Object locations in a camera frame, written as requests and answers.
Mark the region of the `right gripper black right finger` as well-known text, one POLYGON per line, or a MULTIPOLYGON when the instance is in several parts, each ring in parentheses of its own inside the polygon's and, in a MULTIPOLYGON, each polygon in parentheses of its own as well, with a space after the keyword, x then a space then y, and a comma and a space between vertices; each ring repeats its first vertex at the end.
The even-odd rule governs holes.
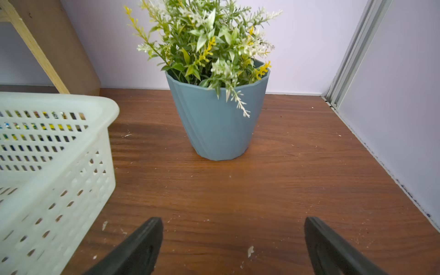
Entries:
POLYGON ((305 219, 304 234, 316 275, 386 274, 318 217, 305 219))

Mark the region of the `white plastic basket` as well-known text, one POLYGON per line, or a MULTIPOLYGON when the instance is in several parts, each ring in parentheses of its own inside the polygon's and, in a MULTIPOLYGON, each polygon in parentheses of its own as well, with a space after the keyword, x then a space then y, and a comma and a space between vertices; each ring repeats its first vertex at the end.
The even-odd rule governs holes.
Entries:
POLYGON ((59 275, 115 187, 100 96, 1 93, 1 273, 59 275))

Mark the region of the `wooden shelf unit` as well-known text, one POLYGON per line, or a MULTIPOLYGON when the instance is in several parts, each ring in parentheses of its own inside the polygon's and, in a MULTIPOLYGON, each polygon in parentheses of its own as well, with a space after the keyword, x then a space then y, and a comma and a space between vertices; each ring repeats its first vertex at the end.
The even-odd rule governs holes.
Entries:
POLYGON ((101 82, 60 1, 1 1, 13 25, 61 94, 97 96, 101 82))

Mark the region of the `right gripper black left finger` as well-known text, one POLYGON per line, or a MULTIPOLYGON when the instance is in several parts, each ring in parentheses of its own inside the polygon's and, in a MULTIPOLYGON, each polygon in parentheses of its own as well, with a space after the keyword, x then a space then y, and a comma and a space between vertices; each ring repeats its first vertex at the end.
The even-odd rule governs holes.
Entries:
POLYGON ((137 228, 86 275, 150 275, 163 241, 163 222, 152 217, 137 228))

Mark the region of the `blue-grey plastic flower pot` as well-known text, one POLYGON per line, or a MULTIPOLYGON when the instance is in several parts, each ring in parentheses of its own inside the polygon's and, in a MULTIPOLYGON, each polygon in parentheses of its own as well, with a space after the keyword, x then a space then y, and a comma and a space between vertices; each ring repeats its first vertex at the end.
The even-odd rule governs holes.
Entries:
POLYGON ((166 74, 170 91, 189 141, 196 153, 209 160, 232 160, 249 147, 262 110, 269 81, 262 79, 237 87, 242 93, 248 118, 233 99, 226 99, 226 90, 215 90, 179 82, 166 74))

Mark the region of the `artificial green plant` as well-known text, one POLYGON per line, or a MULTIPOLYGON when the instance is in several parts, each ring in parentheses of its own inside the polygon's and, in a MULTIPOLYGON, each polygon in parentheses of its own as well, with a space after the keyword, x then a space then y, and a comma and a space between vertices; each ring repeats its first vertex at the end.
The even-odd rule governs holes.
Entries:
POLYGON ((261 28, 280 12, 253 11, 236 1, 140 1, 139 7, 148 12, 149 30, 124 8, 141 39, 137 50, 159 58, 162 71, 181 83, 224 92, 249 117, 241 88, 269 73, 270 62, 256 63, 274 50, 261 28))

